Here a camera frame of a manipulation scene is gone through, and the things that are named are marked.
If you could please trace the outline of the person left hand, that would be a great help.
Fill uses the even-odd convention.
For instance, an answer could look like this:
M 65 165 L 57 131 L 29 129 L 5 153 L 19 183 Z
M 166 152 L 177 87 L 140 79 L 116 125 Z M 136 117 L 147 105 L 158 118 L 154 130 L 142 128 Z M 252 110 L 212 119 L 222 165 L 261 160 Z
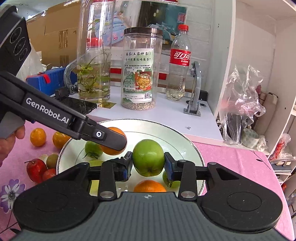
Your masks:
M 23 139 L 25 137 L 25 126 L 18 128 L 13 134 L 8 138 L 0 139 L 0 165 L 2 166 L 3 161 L 7 158 L 9 153 L 12 151 L 16 139 Z

